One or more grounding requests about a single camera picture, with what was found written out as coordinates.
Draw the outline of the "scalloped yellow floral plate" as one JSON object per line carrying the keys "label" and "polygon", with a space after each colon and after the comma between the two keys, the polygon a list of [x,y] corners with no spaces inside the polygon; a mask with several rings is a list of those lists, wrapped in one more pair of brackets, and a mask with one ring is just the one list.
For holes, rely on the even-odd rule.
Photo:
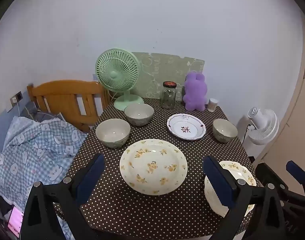
{"label": "scalloped yellow floral plate", "polygon": [[[243,179],[250,186],[257,185],[251,172],[241,164],[235,161],[221,161],[219,164],[223,169],[228,170],[236,180]],[[221,204],[207,176],[204,179],[204,194],[211,209],[224,218],[228,212],[228,207]]]}

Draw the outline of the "grey bowl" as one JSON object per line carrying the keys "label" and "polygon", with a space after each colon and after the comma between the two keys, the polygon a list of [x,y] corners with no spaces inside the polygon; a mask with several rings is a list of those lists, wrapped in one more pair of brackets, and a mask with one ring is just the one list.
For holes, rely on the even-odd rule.
{"label": "grey bowl", "polygon": [[213,121],[213,135],[217,141],[228,143],[238,136],[238,130],[228,120],[215,119]]}
{"label": "grey bowl", "polygon": [[122,147],[128,140],[130,132],[130,124],[122,119],[105,120],[95,129],[98,140],[109,148]]}
{"label": "grey bowl", "polygon": [[145,103],[132,103],[124,109],[124,114],[133,126],[145,126],[151,121],[154,109]]}

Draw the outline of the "large yellow floral plate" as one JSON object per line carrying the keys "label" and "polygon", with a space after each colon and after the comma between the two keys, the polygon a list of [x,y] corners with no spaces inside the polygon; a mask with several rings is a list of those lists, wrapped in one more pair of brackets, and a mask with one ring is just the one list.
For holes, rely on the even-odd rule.
{"label": "large yellow floral plate", "polygon": [[175,191],[188,173],[183,152],[159,139],[144,139],[130,145],[121,156],[119,168],[127,185],[151,196]]}

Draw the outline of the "white plate red pattern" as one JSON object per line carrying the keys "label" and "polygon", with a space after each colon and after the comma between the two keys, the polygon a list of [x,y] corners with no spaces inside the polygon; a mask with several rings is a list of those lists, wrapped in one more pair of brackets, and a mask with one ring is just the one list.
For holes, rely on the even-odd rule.
{"label": "white plate red pattern", "polygon": [[199,140],[206,134],[205,124],[189,114],[174,114],[167,120],[168,130],[183,140]]}

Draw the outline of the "pink screen phone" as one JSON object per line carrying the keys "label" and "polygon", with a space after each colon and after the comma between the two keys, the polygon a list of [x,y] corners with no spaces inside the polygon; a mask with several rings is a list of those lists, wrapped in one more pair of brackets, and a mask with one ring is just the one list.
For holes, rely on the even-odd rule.
{"label": "pink screen phone", "polygon": [[17,238],[20,238],[22,222],[23,213],[14,206],[10,212],[7,227]]}

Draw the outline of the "white standing fan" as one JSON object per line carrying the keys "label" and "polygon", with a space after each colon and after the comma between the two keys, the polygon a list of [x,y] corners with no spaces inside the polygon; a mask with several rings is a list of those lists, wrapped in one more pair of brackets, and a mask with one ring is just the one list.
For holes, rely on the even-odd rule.
{"label": "white standing fan", "polygon": [[256,151],[270,143],[279,130],[279,119],[272,109],[252,107],[237,123],[238,138],[248,155],[257,156]]}

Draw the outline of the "blue checked blanket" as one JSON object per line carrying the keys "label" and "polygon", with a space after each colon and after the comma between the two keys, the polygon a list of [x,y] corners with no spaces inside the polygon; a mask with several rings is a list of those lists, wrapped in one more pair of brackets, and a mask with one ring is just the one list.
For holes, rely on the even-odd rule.
{"label": "blue checked blanket", "polygon": [[23,212],[33,183],[63,180],[86,137],[58,118],[14,117],[0,152],[0,196]]}

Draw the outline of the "grey striped pillow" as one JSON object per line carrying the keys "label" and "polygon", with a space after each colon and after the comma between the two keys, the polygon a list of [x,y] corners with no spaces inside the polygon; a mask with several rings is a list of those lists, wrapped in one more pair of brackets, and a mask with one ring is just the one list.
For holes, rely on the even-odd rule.
{"label": "grey striped pillow", "polygon": [[35,102],[29,101],[24,108],[22,109],[20,113],[20,117],[25,117],[30,120],[34,120],[35,122],[44,122],[49,121],[53,119],[59,119],[63,122],[65,122],[65,119],[61,113],[59,114],[52,114],[49,112],[43,112],[41,111]]}

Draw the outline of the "brown polka dot tablecloth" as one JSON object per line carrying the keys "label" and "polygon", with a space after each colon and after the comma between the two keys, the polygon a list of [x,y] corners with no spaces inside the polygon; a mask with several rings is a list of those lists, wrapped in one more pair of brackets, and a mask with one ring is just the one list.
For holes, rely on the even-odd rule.
{"label": "brown polka dot tablecloth", "polygon": [[141,194],[125,183],[119,171],[123,148],[104,146],[92,129],[74,158],[68,175],[73,176],[86,166],[97,153],[105,157],[105,171],[81,211],[89,225],[97,230],[141,239],[188,239],[211,235],[221,222],[204,195],[202,160],[213,155],[217,160],[232,160],[253,171],[254,168],[239,139],[229,143],[218,142],[212,134],[212,124],[225,118],[221,108],[213,113],[193,111],[206,126],[206,135],[197,141],[186,141],[172,135],[167,119],[185,112],[181,102],[173,109],[163,109],[158,99],[145,99],[154,115],[148,125],[132,127],[126,142],[130,146],[139,140],[155,138],[177,146],[188,162],[188,174],[183,184],[174,192],[162,196]]}

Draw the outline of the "cotton swab container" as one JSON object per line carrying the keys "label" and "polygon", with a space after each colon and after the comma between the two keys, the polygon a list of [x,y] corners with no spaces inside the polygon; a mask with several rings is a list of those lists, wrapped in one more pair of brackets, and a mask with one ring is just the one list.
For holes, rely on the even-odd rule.
{"label": "cotton swab container", "polygon": [[214,98],[210,98],[208,105],[207,105],[207,110],[209,112],[214,112],[216,110],[218,102],[219,102],[218,100],[216,100]]}

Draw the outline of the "purple plush toy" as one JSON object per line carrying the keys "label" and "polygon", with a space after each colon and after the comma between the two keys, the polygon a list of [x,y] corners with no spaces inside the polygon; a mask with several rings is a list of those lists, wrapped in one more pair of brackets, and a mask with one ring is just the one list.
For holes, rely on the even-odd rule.
{"label": "purple plush toy", "polygon": [[187,111],[204,111],[206,104],[207,85],[202,73],[195,71],[186,75],[183,102]]}

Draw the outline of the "glass jar black lid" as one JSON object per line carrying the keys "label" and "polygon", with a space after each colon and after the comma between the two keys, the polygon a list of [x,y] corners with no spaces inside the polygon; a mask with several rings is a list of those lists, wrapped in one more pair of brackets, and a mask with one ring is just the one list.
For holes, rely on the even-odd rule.
{"label": "glass jar black lid", "polygon": [[161,92],[161,107],[164,109],[173,109],[176,99],[177,84],[172,81],[163,82],[163,90]]}

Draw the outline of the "green desk fan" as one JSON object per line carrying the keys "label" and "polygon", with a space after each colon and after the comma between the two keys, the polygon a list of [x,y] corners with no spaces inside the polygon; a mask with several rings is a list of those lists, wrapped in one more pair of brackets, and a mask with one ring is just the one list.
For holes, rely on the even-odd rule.
{"label": "green desk fan", "polygon": [[120,94],[114,101],[116,109],[123,111],[132,103],[144,102],[131,93],[139,78],[139,61],[133,53],[118,48],[103,52],[95,64],[95,73],[104,88]]}

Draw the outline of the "wall power socket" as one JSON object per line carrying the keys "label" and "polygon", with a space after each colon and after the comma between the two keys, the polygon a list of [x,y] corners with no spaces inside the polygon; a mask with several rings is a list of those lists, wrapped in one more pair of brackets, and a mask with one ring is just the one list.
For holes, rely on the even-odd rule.
{"label": "wall power socket", "polygon": [[16,105],[16,104],[19,103],[22,99],[23,99],[22,92],[19,91],[19,92],[16,93],[13,97],[10,98],[10,102],[11,102],[12,105]]}

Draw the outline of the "green patterned wall sheet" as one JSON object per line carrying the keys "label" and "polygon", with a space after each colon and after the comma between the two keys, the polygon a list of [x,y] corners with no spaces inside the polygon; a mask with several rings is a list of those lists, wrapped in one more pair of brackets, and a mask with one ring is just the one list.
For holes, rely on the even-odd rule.
{"label": "green patterned wall sheet", "polygon": [[177,55],[134,52],[139,62],[139,78],[131,90],[142,98],[159,99],[163,90],[163,82],[172,81],[177,84],[176,100],[182,100],[182,89],[185,77],[189,72],[203,72],[204,61]]}

